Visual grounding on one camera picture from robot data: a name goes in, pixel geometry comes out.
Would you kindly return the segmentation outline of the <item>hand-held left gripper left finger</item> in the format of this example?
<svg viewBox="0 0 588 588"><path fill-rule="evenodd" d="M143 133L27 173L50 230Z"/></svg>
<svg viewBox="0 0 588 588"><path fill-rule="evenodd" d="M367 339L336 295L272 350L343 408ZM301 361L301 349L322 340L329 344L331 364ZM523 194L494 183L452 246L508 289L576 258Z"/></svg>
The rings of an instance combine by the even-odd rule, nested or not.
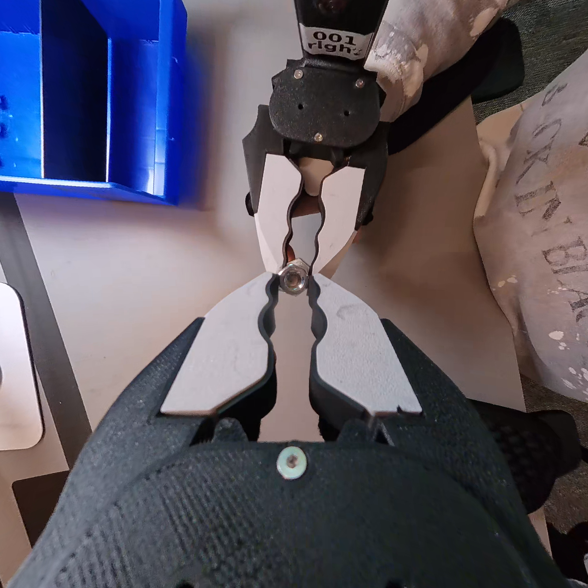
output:
<svg viewBox="0 0 588 588"><path fill-rule="evenodd" d="M278 275L265 272L211 308L163 401L164 415L218 416L269 380L278 290Z"/></svg>

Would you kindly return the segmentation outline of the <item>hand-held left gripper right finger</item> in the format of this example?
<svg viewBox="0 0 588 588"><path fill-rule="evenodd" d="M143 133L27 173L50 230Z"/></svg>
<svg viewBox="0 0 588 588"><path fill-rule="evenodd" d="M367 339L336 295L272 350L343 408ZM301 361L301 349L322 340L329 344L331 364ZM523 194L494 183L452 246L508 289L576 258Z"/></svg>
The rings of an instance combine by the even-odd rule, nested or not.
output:
<svg viewBox="0 0 588 588"><path fill-rule="evenodd" d="M373 420L421 404L378 314L327 277L313 275L309 399L323 420Z"/></svg>

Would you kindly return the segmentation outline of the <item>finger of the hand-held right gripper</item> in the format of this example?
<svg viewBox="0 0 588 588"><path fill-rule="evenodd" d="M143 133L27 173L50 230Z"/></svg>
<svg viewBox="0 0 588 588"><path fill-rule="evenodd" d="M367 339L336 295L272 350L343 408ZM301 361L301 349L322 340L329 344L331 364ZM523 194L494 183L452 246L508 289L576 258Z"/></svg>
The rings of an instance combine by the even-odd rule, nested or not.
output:
<svg viewBox="0 0 588 588"><path fill-rule="evenodd" d="M292 235L292 206L302 187L303 178L298 166L283 155L266 155L259 205L254 215L266 271L280 272L286 264L286 246Z"/></svg>
<svg viewBox="0 0 588 588"><path fill-rule="evenodd" d="M333 276L356 237L364 169L346 166L321 183L319 204L322 224L316 235L312 274Z"/></svg>

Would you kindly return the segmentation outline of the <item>steel hex nut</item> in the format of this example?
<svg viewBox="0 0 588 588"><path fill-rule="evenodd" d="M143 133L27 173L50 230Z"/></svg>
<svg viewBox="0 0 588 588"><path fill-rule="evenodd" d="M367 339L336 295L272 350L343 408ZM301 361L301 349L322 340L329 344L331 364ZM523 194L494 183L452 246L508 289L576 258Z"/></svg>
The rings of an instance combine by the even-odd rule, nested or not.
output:
<svg viewBox="0 0 588 588"><path fill-rule="evenodd" d="M279 272L279 286L291 296L300 295L307 288L307 270L298 266L287 266Z"/></svg>

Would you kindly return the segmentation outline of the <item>blue plastic bin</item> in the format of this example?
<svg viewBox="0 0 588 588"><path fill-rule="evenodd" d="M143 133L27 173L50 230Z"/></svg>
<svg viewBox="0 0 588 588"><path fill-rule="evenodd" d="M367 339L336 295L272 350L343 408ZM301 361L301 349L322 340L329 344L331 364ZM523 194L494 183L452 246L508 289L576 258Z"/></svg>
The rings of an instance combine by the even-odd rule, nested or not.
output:
<svg viewBox="0 0 588 588"><path fill-rule="evenodd" d="M1 1L1 191L175 205L182 1Z"/></svg>

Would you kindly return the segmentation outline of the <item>person's right forearm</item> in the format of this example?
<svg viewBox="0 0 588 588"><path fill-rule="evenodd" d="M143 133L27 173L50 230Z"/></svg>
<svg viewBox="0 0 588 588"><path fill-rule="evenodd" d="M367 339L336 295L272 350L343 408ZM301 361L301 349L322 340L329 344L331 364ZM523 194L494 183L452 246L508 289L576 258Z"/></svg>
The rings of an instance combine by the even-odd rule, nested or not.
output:
<svg viewBox="0 0 588 588"><path fill-rule="evenodd" d="M380 119L415 105L425 81L457 63L508 1L388 1L364 69L386 93Z"/></svg>

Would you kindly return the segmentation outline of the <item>person's right hand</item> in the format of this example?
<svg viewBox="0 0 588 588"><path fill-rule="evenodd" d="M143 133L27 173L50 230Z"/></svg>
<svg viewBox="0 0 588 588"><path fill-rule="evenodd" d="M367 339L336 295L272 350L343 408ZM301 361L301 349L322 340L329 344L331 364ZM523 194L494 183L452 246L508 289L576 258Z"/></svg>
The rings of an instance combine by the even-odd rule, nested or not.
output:
<svg viewBox="0 0 588 588"><path fill-rule="evenodd" d="M328 160L300 158L298 168L302 175L302 190L292 208L292 217L302 217L320 212L319 195L324 178L334 169Z"/></svg>

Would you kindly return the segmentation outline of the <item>wooden document stand white base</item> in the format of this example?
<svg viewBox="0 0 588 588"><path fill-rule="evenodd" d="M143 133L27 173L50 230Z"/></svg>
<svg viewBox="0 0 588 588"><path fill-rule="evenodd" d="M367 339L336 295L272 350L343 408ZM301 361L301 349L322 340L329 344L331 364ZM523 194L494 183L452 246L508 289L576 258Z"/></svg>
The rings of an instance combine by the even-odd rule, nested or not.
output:
<svg viewBox="0 0 588 588"><path fill-rule="evenodd" d="M30 449L43 431L24 305L1 283L1 451Z"/></svg>

